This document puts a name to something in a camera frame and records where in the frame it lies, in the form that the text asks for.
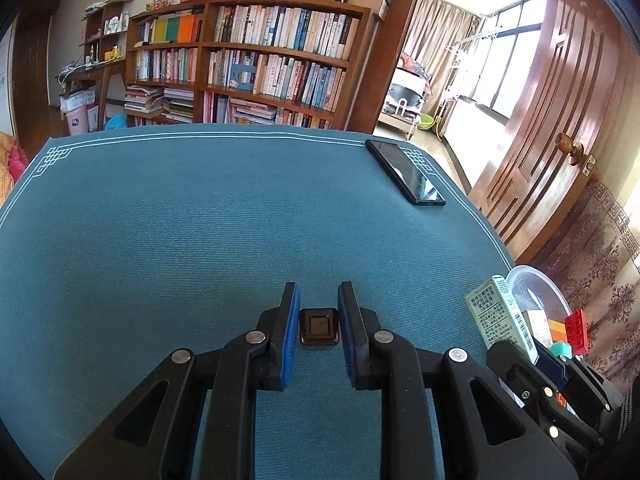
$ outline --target wooden desk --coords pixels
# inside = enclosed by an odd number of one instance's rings
[[[124,74],[124,56],[113,61],[98,63],[84,70],[77,70],[69,74],[65,79],[65,97],[71,93],[72,81],[100,81],[100,97],[98,101],[98,130],[104,129],[104,112],[107,105],[107,92],[112,75]]]

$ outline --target brown square object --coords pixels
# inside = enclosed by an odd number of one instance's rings
[[[334,308],[300,310],[300,342],[305,346],[338,344],[338,311]]]

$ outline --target red toy block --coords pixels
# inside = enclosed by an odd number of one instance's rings
[[[587,353],[587,325],[584,322],[582,309],[576,310],[564,318],[564,328],[566,341],[571,345],[574,355],[585,355]]]

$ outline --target window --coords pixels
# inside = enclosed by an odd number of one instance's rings
[[[524,0],[485,19],[483,32],[495,37],[478,43],[460,95],[506,124],[529,75],[536,53],[546,0]]]

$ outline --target metal screw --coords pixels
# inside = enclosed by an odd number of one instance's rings
[[[171,354],[171,361],[176,363],[177,365],[184,364],[189,359],[191,359],[191,354],[188,350],[176,350],[173,354]]]
[[[389,330],[378,330],[373,337],[379,343],[391,343],[394,340],[394,335]]]
[[[462,348],[452,348],[449,350],[449,358],[457,363],[466,361],[468,354]]]
[[[258,343],[263,342],[267,336],[264,335],[264,332],[260,332],[259,330],[251,330],[251,332],[247,332],[244,337],[248,343],[252,345],[257,345]]]

